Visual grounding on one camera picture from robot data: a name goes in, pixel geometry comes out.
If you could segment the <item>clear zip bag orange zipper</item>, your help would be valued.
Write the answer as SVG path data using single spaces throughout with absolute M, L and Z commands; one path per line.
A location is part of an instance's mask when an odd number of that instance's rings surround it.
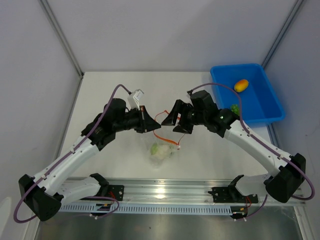
M 158 169 L 180 151 L 186 134 L 172 132 L 165 126 L 141 135 L 139 143 L 143 156 L 152 168 Z

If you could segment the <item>green grape bunch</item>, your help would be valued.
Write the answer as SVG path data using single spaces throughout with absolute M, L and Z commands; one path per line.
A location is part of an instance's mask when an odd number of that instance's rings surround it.
M 238 104 L 232 104 L 231 106 L 230 106 L 230 110 L 233 112 L 233 113 L 235 113 L 236 115 L 240 115 L 240 107 L 239 107 L 239 105 Z

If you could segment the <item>orange yellow mango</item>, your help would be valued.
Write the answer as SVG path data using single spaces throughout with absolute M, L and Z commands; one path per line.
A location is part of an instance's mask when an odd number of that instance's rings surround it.
M 241 79 L 235 83 L 233 89 L 237 93 L 241 93 L 241 92 L 245 91 L 248 88 L 248 86 L 249 86 L 249 81 L 246 79 Z

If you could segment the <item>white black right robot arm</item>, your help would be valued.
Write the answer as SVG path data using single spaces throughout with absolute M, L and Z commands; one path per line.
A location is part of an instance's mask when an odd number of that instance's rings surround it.
M 286 203 L 304 182 L 306 159 L 299 153 L 291 155 L 255 134 L 240 117 L 228 108 L 219 109 L 211 95 L 201 90 L 190 95 L 190 103 L 176 100 L 163 126 L 191 134 L 194 126 L 205 126 L 247 152 L 266 170 L 266 174 L 238 175 L 230 184 L 228 196 L 239 202 L 248 195 L 269 195 Z

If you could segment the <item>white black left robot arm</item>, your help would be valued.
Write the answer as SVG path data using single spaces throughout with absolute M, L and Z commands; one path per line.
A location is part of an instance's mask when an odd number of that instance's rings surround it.
M 66 182 L 85 161 L 98 154 L 122 131 L 135 130 L 139 134 L 161 128 L 145 106 L 126 110 L 120 98 L 109 100 L 93 122 L 89 123 L 70 150 L 34 176 L 23 175 L 19 181 L 21 203 L 41 221 L 52 218 L 62 206 L 82 199 L 112 201 L 109 182 L 100 174 L 76 182 Z

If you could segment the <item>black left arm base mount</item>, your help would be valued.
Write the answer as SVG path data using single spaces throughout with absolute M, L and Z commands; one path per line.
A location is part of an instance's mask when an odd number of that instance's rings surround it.
M 116 199 L 117 201 L 123 200 L 124 189 L 123 185 L 110 184 L 102 175 L 99 173 L 93 173 L 90 177 L 98 181 L 100 186 L 96 195 L 93 196 L 94 200 L 98 200 L 99 197 L 108 197 Z

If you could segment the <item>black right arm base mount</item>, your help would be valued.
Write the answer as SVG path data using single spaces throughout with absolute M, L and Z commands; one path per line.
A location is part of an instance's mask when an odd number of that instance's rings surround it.
M 257 195 L 244 196 L 238 190 L 227 186 L 212 187 L 207 193 L 212 196 L 214 203 L 257 204 L 259 202 Z

